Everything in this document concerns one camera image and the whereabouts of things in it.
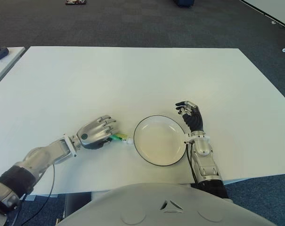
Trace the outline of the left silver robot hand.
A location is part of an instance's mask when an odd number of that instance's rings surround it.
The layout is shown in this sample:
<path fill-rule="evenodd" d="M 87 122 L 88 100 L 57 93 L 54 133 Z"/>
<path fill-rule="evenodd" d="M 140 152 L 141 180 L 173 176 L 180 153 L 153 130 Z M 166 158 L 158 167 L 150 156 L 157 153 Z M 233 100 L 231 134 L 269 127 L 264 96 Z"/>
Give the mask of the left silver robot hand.
<path fill-rule="evenodd" d="M 85 149 L 96 150 L 112 141 L 116 128 L 116 120 L 104 115 L 80 128 L 76 138 Z"/>

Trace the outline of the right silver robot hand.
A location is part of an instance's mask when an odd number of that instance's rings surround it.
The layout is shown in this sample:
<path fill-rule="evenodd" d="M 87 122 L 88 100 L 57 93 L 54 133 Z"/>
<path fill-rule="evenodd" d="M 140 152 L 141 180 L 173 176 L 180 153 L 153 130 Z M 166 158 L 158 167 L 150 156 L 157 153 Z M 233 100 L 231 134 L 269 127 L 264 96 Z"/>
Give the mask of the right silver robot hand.
<path fill-rule="evenodd" d="M 175 104 L 178 114 L 180 114 L 191 132 L 204 131 L 203 119 L 199 108 L 190 101 L 181 101 Z"/>

